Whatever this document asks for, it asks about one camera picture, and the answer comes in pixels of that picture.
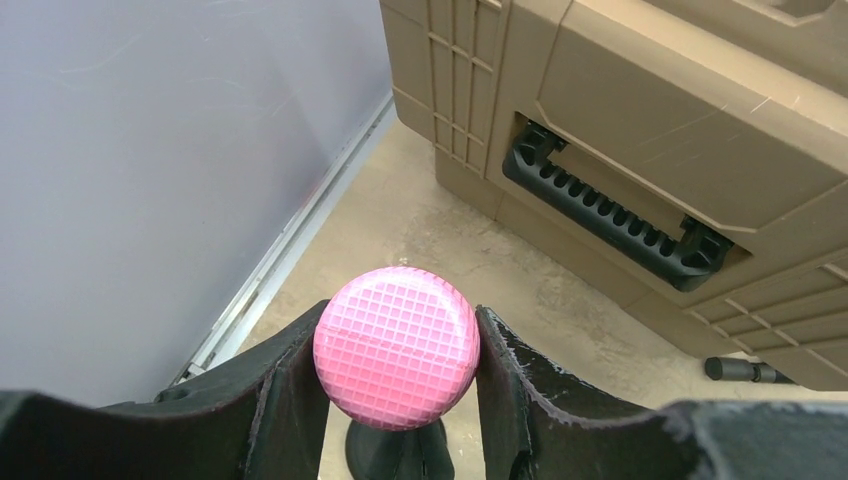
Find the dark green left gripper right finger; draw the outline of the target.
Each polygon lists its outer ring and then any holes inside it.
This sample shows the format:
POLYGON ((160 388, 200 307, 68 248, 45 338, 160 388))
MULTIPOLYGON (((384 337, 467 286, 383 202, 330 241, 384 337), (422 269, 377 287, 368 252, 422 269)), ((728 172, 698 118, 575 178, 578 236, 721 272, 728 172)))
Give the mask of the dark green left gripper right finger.
POLYGON ((611 395, 476 310, 489 479, 843 479, 843 403, 686 400, 653 410, 611 395))

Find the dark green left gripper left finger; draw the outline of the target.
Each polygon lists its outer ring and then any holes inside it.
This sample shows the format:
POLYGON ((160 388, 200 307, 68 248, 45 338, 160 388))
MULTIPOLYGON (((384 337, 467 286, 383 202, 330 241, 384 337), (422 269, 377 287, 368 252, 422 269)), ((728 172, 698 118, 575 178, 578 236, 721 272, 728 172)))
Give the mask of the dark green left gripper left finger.
POLYGON ((1 395, 5 479, 314 479, 329 410, 318 302, 274 336, 149 403, 1 395))

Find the pink microphone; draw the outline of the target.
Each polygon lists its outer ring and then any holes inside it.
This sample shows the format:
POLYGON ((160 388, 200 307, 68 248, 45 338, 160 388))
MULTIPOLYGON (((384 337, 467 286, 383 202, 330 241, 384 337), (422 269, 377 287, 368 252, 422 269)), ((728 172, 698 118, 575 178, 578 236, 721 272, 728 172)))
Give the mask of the pink microphone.
POLYGON ((344 285, 313 337, 329 399, 366 426, 408 431, 438 420, 468 390, 480 360, 474 309, 443 278, 385 267, 344 285))

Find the black round base stand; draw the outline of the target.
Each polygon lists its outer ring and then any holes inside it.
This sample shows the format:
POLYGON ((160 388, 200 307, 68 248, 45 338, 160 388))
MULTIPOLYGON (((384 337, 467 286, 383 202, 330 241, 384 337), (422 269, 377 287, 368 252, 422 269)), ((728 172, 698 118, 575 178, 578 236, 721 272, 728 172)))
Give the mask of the black round base stand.
POLYGON ((442 420, 408 431, 385 431, 352 421, 345 438, 345 457, 356 480, 455 478, 442 420))

